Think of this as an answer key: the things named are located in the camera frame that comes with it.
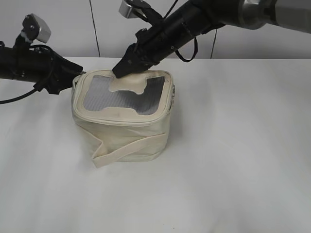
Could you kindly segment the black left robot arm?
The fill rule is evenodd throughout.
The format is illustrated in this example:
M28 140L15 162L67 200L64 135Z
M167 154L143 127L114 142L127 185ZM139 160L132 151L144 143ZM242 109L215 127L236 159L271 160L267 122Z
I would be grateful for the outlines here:
M72 88L73 79L83 73L83 67L57 54L46 45L31 45L27 49L1 46L0 77L34 83L34 89L46 89L58 95Z

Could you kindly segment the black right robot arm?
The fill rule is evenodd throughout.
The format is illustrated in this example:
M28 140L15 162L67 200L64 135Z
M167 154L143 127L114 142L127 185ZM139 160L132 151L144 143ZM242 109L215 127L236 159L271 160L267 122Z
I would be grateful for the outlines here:
M151 24L136 33L122 59L112 69L116 78L147 71L172 53L185 63L179 49L194 41L193 57L198 53L197 37L223 26L256 30L266 24L310 33L309 0L189 0L176 11L162 16L143 0L124 0L119 13Z

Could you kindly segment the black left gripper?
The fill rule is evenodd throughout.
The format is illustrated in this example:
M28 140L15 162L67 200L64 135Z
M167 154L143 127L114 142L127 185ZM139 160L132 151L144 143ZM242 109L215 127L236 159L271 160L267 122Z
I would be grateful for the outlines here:
M61 91L72 88L72 79L83 72L83 67L53 52L49 71L34 85L41 92L46 89L49 94L59 95Z

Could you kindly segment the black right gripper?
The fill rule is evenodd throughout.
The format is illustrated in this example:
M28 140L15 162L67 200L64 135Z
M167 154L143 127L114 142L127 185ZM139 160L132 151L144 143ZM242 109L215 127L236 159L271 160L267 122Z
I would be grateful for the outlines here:
M147 71L175 52L175 45L161 26L141 29L135 36L136 44L127 48L122 59L112 69L116 78Z

